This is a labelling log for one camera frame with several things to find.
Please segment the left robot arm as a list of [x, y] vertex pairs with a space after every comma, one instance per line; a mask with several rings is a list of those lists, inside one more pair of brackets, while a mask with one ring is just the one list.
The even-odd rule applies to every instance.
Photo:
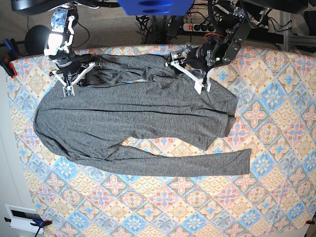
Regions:
[[247, 39], [252, 29], [259, 28], [267, 15], [269, 7], [261, 7], [251, 3], [245, 4], [239, 0], [232, 6], [225, 17], [215, 19], [213, 1], [208, 2], [208, 18], [214, 32], [204, 35], [205, 43], [193, 47], [185, 44], [181, 50], [170, 53], [170, 59], [165, 63], [178, 74], [185, 74], [194, 81], [194, 89], [198, 94], [211, 89], [210, 72], [214, 68], [230, 64], [241, 49], [241, 43]]

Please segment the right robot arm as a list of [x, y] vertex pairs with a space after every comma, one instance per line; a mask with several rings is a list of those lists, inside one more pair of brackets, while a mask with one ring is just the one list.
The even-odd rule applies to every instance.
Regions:
[[57, 66], [50, 75], [54, 75], [61, 82], [64, 97], [75, 96], [78, 86], [87, 86], [86, 74], [101, 66], [92, 60], [92, 54], [79, 55], [73, 51], [74, 26], [78, 21], [75, 2], [57, 7], [51, 17], [52, 29], [43, 51]]

